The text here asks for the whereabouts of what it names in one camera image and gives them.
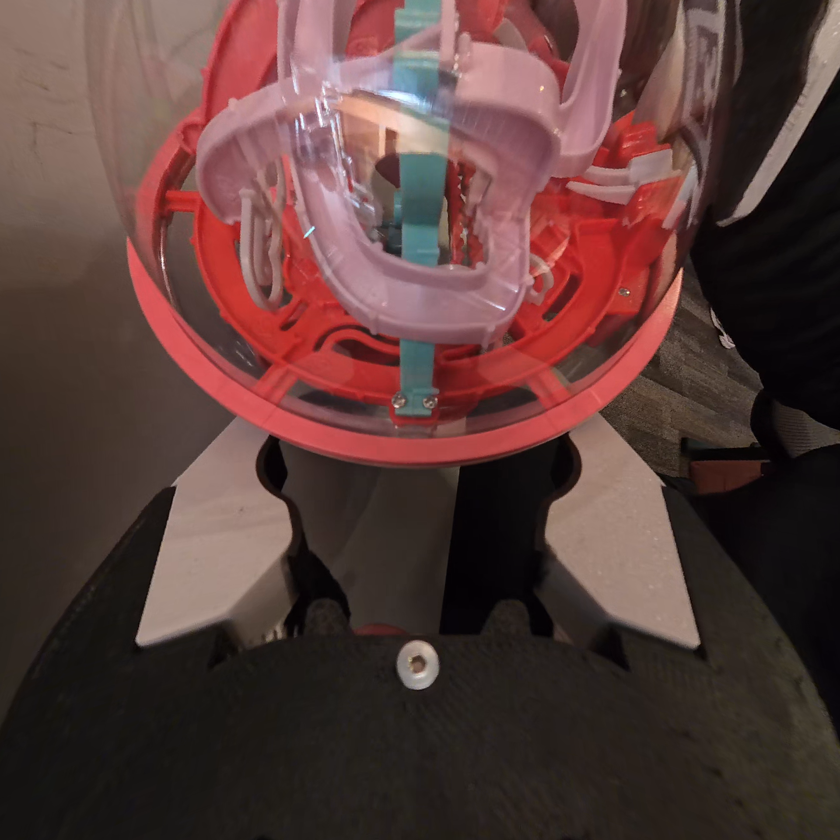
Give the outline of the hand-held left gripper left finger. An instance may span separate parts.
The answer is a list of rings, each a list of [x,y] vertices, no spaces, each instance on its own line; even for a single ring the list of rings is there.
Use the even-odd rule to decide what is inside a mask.
[[[288,636],[288,561],[301,545],[278,442],[236,419],[173,485],[135,637],[141,648],[220,627],[239,648]]]

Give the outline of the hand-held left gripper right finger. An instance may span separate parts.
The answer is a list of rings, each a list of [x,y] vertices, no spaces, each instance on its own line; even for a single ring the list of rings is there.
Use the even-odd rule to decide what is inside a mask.
[[[591,648],[618,626],[697,649],[664,483],[603,418],[568,440],[576,478],[548,506],[537,590],[556,632]]]

